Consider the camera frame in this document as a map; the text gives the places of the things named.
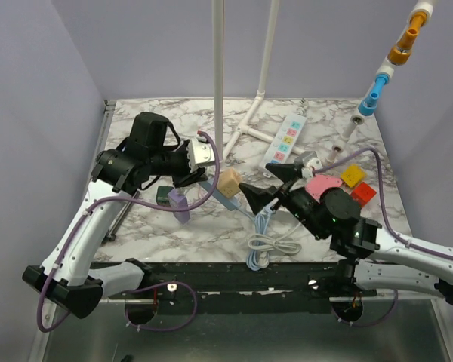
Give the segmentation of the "white multicolour power strip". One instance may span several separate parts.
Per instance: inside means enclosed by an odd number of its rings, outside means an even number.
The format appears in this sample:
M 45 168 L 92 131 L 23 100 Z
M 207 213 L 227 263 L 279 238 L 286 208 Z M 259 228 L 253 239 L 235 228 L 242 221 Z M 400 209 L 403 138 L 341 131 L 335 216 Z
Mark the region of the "white multicolour power strip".
M 290 114 L 285 117 L 259 164 L 264 176 L 272 176 L 267 170 L 267 164 L 284 164 L 287 161 L 306 122 L 307 117 L 302 115 Z

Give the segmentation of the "purple USB power strip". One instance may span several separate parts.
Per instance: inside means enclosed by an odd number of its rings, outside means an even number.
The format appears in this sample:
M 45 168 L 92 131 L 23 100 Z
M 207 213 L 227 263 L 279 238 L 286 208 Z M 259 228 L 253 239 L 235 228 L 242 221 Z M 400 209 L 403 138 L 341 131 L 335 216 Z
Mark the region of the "purple USB power strip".
M 185 194 L 179 189 L 172 189 L 168 193 L 168 200 L 171 208 L 178 209 L 178 208 L 185 208 L 188 207 L 188 200 Z M 190 212 L 189 211 L 175 211 L 173 212 L 173 216 L 177 219 L 177 221 L 181 224 L 186 224 L 190 220 Z

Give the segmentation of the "dark green cube socket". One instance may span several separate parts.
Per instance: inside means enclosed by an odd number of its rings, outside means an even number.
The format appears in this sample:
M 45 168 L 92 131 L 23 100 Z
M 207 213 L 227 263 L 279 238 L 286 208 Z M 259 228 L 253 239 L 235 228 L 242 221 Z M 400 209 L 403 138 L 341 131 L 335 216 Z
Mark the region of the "dark green cube socket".
M 170 206 L 168 194 L 173 190 L 172 186 L 159 186 L 156 190 L 156 203 L 160 206 Z

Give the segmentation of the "wooden cube socket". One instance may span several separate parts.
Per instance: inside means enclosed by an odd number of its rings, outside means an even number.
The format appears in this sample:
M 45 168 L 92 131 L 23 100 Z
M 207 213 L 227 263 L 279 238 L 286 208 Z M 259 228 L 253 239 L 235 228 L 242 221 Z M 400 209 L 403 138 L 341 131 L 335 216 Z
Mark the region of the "wooden cube socket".
M 217 190 L 226 198 L 232 198 L 240 192 L 239 184 L 242 181 L 240 174 L 229 167 L 219 177 Z

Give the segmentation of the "pink triangular power strip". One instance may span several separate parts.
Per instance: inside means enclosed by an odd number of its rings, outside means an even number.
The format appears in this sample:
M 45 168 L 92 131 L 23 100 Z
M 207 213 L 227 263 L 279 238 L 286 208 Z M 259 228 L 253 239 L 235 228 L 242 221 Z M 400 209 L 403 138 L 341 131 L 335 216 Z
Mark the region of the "pink triangular power strip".
M 306 192 L 316 201 L 320 201 L 322 194 L 331 188 L 340 188 L 343 181 L 335 176 L 317 175 L 305 185 Z

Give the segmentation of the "white round plug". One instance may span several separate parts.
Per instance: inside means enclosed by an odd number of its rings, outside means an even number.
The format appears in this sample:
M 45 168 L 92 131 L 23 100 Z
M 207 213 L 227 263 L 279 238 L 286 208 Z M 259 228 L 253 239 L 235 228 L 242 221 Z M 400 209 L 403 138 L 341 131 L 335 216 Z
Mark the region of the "white round plug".
M 260 253 L 277 251 L 285 255 L 298 254 L 301 251 L 302 246 L 298 242 L 293 241 L 291 236 L 299 228 L 300 224 L 297 224 L 285 234 L 277 235 L 276 237 L 270 237 L 261 233 L 254 233 L 247 239 L 248 248 Z

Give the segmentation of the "yellow cube socket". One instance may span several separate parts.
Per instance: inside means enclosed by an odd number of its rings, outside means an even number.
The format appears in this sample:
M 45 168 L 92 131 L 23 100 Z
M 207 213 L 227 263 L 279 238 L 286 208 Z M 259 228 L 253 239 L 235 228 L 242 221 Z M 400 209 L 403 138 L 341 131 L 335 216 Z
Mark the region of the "yellow cube socket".
M 351 189 L 355 188 L 366 177 L 366 172 L 358 165 L 351 164 L 342 174 L 342 181 Z

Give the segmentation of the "red cube socket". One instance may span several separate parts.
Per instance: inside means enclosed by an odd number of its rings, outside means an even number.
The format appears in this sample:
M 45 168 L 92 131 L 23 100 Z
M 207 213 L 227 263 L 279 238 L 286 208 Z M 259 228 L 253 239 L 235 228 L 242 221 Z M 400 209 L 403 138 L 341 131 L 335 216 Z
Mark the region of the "red cube socket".
M 361 207 L 367 205 L 377 194 L 377 191 L 373 189 L 366 182 L 358 184 L 351 192 L 350 196 L 356 201 Z

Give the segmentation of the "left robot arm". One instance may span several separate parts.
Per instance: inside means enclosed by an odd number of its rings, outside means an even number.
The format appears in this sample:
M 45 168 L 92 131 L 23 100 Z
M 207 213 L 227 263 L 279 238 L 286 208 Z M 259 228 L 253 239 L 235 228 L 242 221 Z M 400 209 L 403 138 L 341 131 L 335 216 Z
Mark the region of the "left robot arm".
M 174 145 L 165 144 L 172 132 Z M 183 187 L 206 179 L 217 163 L 213 140 L 203 131 L 182 140 L 164 116 L 141 112 L 115 148 L 100 152 L 87 191 L 57 246 L 40 265 L 29 265 L 22 279 L 46 299 L 77 318 L 87 317 L 106 296 L 129 291 L 147 296 L 152 279 L 140 262 L 129 259 L 102 270 L 91 263 L 116 217 L 150 177 L 168 176 Z

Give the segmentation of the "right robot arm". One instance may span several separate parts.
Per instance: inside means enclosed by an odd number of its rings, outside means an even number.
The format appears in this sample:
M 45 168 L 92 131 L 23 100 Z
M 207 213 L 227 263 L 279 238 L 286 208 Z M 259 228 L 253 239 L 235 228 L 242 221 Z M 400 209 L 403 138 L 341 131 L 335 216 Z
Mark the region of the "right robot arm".
M 240 183 L 251 210 L 284 207 L 317 240 L 343 257 L 341 271 L 332 277 L 334 290 L 411 290 L 443 298 L 453 306 L 453 247 L 423 241 L 393 231 L 384 223 L 362 216 L 361 205 L 339 187 L 314 197 L 299 186 L 293 164 L 268 164 L 281 186 L 258 188 Z

